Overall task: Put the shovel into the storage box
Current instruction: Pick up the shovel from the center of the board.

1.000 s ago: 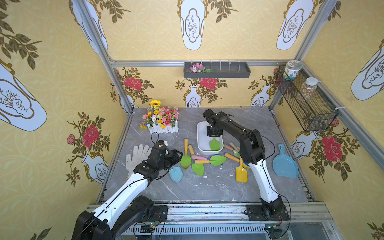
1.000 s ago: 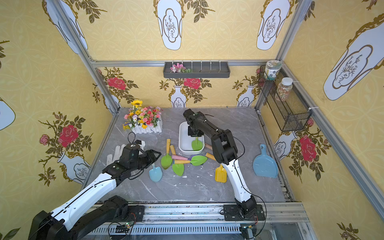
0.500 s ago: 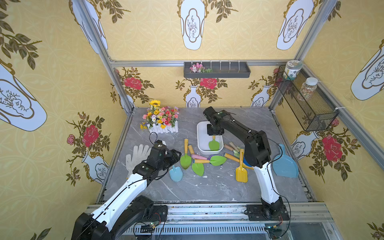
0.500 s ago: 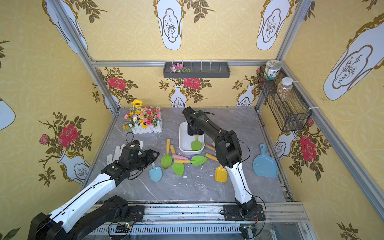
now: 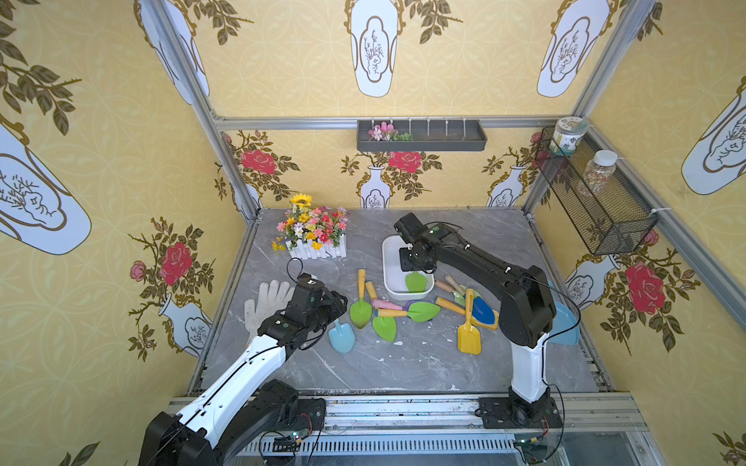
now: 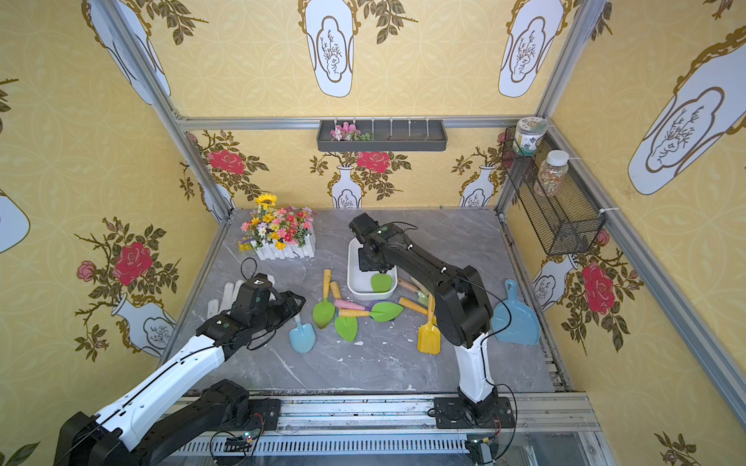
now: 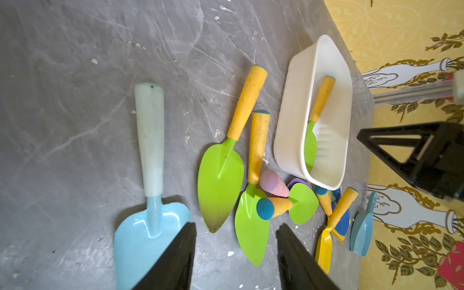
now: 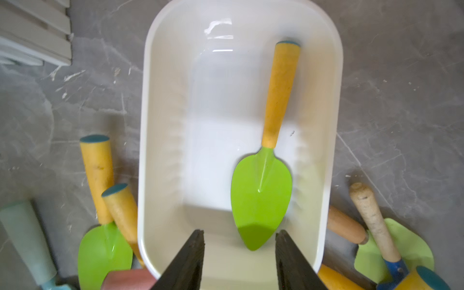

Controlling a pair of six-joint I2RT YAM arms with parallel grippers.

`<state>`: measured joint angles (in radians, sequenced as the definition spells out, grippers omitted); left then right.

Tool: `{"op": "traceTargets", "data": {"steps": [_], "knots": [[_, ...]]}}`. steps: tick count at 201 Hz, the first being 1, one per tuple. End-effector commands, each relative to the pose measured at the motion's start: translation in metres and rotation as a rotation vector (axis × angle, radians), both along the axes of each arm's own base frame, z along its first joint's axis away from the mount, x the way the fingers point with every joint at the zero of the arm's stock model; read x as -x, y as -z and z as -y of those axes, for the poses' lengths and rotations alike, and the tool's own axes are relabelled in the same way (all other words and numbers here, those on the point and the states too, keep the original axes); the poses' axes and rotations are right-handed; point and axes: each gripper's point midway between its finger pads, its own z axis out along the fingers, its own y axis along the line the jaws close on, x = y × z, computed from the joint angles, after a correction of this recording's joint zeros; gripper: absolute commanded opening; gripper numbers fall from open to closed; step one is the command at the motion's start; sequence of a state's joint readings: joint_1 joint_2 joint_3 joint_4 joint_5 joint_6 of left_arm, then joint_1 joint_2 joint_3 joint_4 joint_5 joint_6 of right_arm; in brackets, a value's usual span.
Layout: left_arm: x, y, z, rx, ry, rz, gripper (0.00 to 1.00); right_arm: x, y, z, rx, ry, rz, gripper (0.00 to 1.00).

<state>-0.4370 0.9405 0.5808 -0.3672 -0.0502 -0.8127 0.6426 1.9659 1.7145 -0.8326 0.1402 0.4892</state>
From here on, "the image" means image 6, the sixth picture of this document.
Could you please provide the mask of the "light blue trowel white handle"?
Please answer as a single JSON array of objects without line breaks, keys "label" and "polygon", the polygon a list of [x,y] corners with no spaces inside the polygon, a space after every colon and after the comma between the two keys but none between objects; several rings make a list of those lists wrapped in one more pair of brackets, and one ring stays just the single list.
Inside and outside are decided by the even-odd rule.
[{"label": "light blue trowel white handle", "polygon": [[310,323],[304,323],[300,314],[293,317],[295,328],[289,332],[289,342],[297,353],[304,355],[314,349],[316,344],[316,332]]}]

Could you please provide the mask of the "green pointed trowel yellow handle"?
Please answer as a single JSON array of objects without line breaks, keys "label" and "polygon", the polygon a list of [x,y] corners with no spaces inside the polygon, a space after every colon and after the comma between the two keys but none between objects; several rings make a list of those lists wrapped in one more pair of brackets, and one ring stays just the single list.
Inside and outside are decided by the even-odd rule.
[{"label": "green pointed trowel yellow handle", "polygon": [[315,305],[312,318],[314,324],[319,329],[324,329],[335,317],[335,306],[329,300],[330,284],[331,284],[332,271],[330,269],[324,270],[324,279],[322,280],[322,301]]}]

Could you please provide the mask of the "yellow plastic scoop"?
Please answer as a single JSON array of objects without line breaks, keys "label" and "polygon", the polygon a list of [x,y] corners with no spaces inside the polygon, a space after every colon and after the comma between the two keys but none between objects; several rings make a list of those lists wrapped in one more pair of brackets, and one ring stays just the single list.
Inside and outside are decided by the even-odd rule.
[{"label": "yellow plastic scoop", "polygon": [[439,355],[441,352],[441,332],[435,325],[435,298],[429,295],[427,322],[419,328],[417,348],[426,355]]}]

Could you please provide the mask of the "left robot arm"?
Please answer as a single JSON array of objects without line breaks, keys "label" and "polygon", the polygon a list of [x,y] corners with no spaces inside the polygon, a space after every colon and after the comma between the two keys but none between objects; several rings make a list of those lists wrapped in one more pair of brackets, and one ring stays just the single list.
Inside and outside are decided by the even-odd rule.
[{"label": "left robot arm", "polygon": [[276,429],[281,402],[254,399],[231,380],[210,386],[188,406],[170,408],[197,382],[256,339],[297,318],[305,298],[279,292],[258,274],[242,283],[230,307],[200,325],[167,363],[120,399],[87,416],[77,413],[60,429],[57,465],[157,465],[207,431]]}]

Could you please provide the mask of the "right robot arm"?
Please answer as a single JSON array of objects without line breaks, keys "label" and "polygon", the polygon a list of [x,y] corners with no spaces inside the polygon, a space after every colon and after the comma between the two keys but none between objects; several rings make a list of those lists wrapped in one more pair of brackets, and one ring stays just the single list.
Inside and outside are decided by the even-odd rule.
[{"label": "right robot arm", "polygon": [[416,245],[397,223],[381,224],[363,213],[349,223],[361,244],[359,268],[387,272],[397,267],[429,292],[429,321],[420,329],[418,346],[436,347],[444,337],[458,364],[460,417],[471,426],[514,428],[518,408],[513,397],[501,397],[489,365],[487,341],[506,328],[493,330],[493,305],[479,272],[449,264]]}]

